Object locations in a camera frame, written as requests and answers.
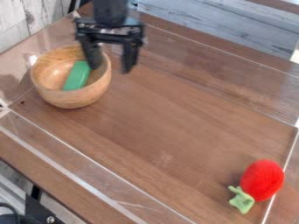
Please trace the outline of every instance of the wooden bowl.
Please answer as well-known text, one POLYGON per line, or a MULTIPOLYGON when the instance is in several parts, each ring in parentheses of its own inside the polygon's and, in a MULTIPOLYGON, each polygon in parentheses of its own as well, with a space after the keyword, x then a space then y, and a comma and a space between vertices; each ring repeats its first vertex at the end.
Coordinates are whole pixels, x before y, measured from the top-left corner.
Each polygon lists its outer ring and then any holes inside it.
POLYGON ((56 49, 39 57, 32 70, 32 83, 41 98, 64 109, 76 109, 93 103, 108 89, 111 81, 111 61, 104 54, 104 63, 91 72, 84 88, 63 91, 71 68, 77 60, 84 60, 80 46, 56 49))

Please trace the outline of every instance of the green sponge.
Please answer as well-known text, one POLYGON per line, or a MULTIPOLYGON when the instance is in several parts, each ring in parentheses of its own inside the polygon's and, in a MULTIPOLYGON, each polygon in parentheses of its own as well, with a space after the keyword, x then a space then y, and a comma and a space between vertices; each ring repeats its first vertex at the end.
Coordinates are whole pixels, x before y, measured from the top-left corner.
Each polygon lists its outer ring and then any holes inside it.
POLYGON ((63 90, 69 91, 83 88, 89 78, 89 64, 84 60, 75 62, 69 71, 69 77, 64 83, 63 90))

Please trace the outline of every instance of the green stem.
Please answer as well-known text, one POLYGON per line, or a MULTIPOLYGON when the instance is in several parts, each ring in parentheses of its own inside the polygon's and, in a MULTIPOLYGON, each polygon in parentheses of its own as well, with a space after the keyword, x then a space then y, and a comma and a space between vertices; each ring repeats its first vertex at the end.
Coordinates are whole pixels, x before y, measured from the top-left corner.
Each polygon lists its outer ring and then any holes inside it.
POLYGON ((231 199, 228 203, 236 207, 243 214, 246 214, 255 204, 255 199, 243 192, 240 186, 238 186, 238 188, 230 186, 228 189, 236 194, 235 198, 231 199))

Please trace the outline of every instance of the red object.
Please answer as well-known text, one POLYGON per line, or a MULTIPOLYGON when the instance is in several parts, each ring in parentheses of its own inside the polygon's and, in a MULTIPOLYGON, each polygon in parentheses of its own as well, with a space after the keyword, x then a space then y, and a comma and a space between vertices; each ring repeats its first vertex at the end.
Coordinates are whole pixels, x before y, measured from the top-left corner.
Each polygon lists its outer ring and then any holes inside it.
POLYGON ((284 172, 271 160, 258 160, 246 170, 240 187, 255 201, 270 199, 284 183, 284 172))

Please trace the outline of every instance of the green object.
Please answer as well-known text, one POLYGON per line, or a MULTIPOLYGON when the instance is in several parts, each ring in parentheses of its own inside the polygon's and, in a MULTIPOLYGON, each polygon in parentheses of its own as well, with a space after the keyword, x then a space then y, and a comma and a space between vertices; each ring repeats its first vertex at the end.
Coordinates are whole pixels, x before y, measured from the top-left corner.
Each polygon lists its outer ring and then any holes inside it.
POLYGON ((71 91, 83 88, 89 78, 89 64, 84 60, 75 62, 69 71, 69 77, 64 83, 63 90, 71 91))
POLYGON ((235 188, 230 186, 228 189, 236 194, 235 198, 228 201, 228 203, 238 208, 238 210, 246 214, 250 208, 255 205, 255 199, 242 191, 240 186, 235 188))

